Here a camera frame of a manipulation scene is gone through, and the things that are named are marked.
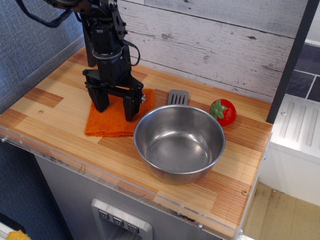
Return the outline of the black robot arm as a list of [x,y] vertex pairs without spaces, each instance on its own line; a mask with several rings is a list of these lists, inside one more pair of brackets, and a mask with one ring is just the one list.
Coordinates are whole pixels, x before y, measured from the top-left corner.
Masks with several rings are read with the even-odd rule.
[[122,98],[125,119],[132,121],[144,102],[144,85],[132,76],[130,47],[125,40],[126,23],[115,0],[50,0],[48,4],[79,14],[85,37],[88,65],[86,88],[95,108],[102,113],[110,104],[109,96]]

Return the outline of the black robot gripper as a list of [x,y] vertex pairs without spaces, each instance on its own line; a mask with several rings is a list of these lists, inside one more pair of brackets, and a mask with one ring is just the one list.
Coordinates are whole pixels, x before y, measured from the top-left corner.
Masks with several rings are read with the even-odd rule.
[[102,113],[110,104],[109,95],[123,98],[125,119],[131,122],[146,98],[143,84],[132,76],[130,52],[92,53],[97,69],[85,69],[82,74],[93,105]]

